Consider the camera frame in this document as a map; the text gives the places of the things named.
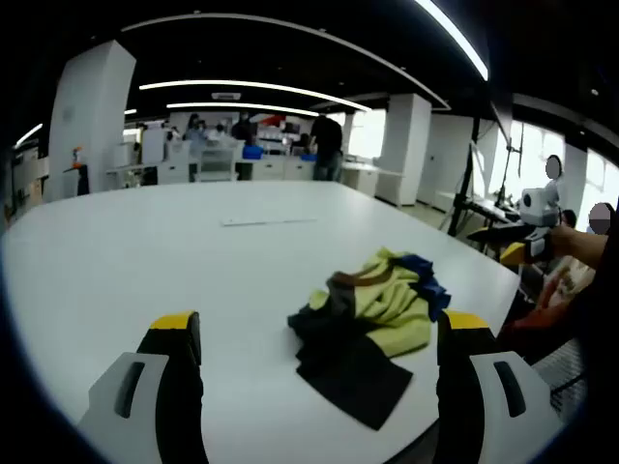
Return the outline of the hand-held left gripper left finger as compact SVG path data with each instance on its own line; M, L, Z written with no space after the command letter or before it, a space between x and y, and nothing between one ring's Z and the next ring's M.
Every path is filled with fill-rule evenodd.
M109 463L206 463L199 313L164 315L90 388L78 430Z

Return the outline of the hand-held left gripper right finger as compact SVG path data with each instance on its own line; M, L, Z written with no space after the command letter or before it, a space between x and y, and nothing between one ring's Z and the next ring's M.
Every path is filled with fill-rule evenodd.
M475 314L437 317L435 463L528 463L563 429L550 388Z

